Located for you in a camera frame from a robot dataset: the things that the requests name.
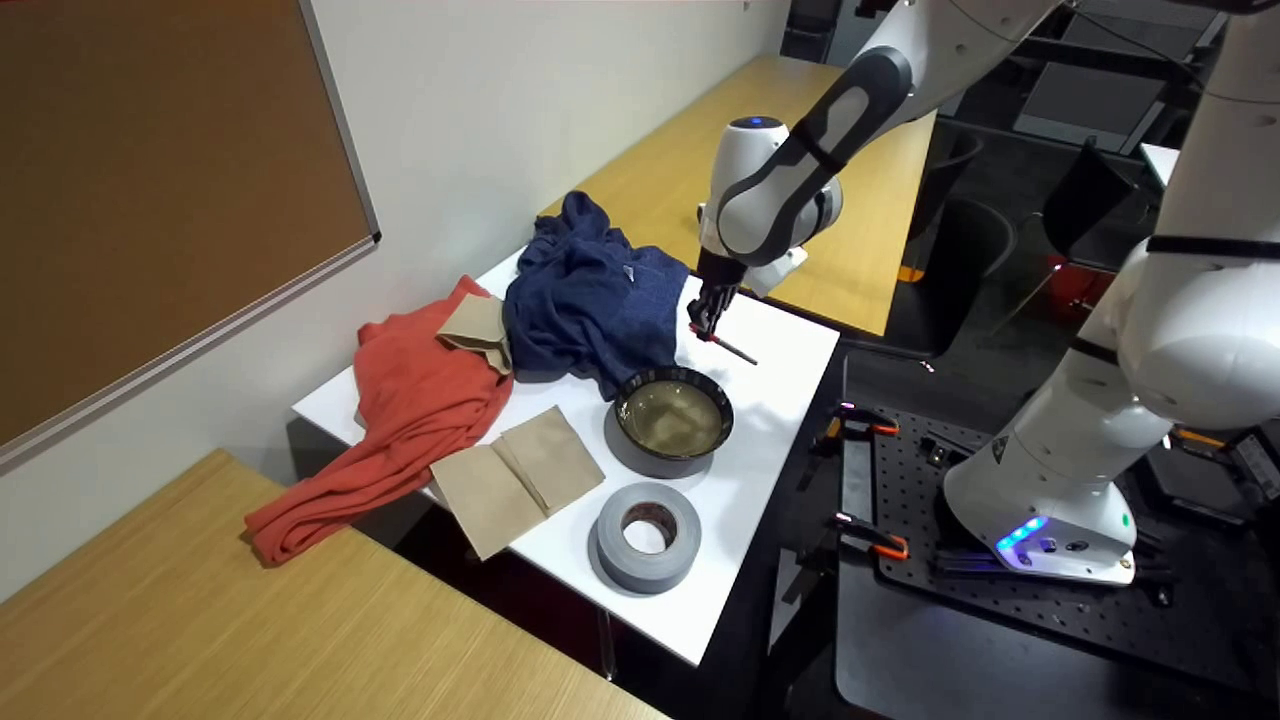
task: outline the bulletin board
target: bulletin board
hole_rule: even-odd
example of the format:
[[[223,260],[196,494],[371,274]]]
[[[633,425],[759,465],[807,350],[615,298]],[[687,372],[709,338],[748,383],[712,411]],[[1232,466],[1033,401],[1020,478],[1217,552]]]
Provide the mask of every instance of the bulletin board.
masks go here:
[[[304,3],[0,0],[0,232],[0,447],[369,247]]]

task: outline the tape roll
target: tape roll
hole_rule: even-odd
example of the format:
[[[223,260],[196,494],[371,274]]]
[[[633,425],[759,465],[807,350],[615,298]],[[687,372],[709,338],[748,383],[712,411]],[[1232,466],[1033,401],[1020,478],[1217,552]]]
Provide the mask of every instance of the tape roll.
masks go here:
[[[660,527],[660,552],[643,552],[622,536],[635,521]],[[699,538],[705,527],[695,509],[667,483],[627,483],[611,492],[593,525],[605,575],[643,597],[675,589],[687,575]]]

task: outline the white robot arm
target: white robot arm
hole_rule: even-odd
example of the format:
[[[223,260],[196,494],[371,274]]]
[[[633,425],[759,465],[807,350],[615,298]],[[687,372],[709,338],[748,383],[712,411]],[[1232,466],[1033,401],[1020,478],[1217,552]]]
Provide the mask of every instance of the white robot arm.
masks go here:
[[[748,268],[780,260],[828,223],[828,179],[879,133],[915,120],[993,71],[1063,0],[898,0],[789,133],[776,120],[722,126],[699,214],[705,296],[691,326],[714,333]]]
[[[1170,425],[1280,415],[1280,13],[1234,16],[1154,234],[1020,415],[942,478],[953,516],[1024,575],[1132,583],[1117,476]]]
[[[748,268],[820,232],[823,182],[879,133],[994,69],[1058,0],[898,0],[820,105],[782,133],[722,133],[699,214],[714,333]],[[1020,415],[942,476],[953,516],[1005,567],[1132,583],[1135,525],[1113,476],[1170,425],[1246,427],[1280,415],[1280,13],[1242,13],[1203,89],[1154,234],[1122,263],[1079,338]]]

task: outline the electrical cord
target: electrical cord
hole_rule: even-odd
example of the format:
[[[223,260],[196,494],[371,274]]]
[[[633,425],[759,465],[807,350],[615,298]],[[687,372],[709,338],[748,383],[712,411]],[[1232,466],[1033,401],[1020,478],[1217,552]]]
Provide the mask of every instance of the electrical cord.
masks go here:
[[[1154,57],[1154,61],[1164,61],[1164,64],[1170,64],[1170,69],[1181,69],[1181,74],[1191,82],[1191,93],[1203,93],[1198,74],[1194,74],[1194,71],[1187,71],[1187,64],[1185,64],[1185,61],[1175,61],[1175,57],[1166,57],[1166,52],[1161,52],[1161,48],[1152,48],[1152,43],[1135,39],[1135,34],[1122,34],[1122,33],[1109,26],[1104,21],[1097,21],[1097,16],[1087,16],[1087,13],[1072,13],[1072,21],[1079,21],[1079,24],[1097,26],[1097,33],[1104,33],[1104,34],[1113,34],[1113,39],[1121,39],[1121,43],[1129,43],[1129,48],[1144,52],[1144,57]]]

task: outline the white tabletop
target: white tabletop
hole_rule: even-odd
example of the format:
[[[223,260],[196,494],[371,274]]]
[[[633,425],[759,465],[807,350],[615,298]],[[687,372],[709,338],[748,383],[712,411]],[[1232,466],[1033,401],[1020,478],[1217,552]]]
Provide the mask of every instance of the white tabletop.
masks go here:
[[[483,270],[481,282],[490,296],[516,274],[516,254],[501,268]],[[671,657],[699,665],[733,580],[748,555],[771,483],[796,443],[801,418],[816,396],[816,383],[828,369],[836,346],[836,333],[791,310],[766,307],[759,298],[733,298],[718,337],[739,342],[759,363],[744,363],[722,346],[699,342],[684,322],[684,304],[695,296],[699,278],[684,282],[679,296],[679,333],[675,333],[675,363],[695,369],[722,383],[736,425],[726,443],[712,457],[712,466],[660,478],[679,489],[705,527],[705,543],[695,552],[691,570],[660,590],[635,597],[597,575],[587,561],[587,527],[599,516],[599,505],[622,483],[652,483],[622,466],[605,443],[605,411],[607,403],[597,393],[597,380],[555,380],[555,383],[516,383],[509,407],[494,415],[483,438],[501,435],[503,427],[533,418],[536,411],[558,403],[566,425],[580,430],[597,465],[605,466],[605,483],[577,505],[558,509],[552,521],[525,531],[510,552],[526,563],[542,567],[558,583],[577,589],[615,620],[633,624]],[[322,386],[304,396],[292,411],[306,425],[322,427],[345,443],[358,443],[362,427],[356,418],[356,380],[353,372],[331,376]]]
[[[1166,182],[1170,168],[1175,168],[1175,147],[1164,145],[1144,145],[1144,160],[1152,165],[1154,179]]]

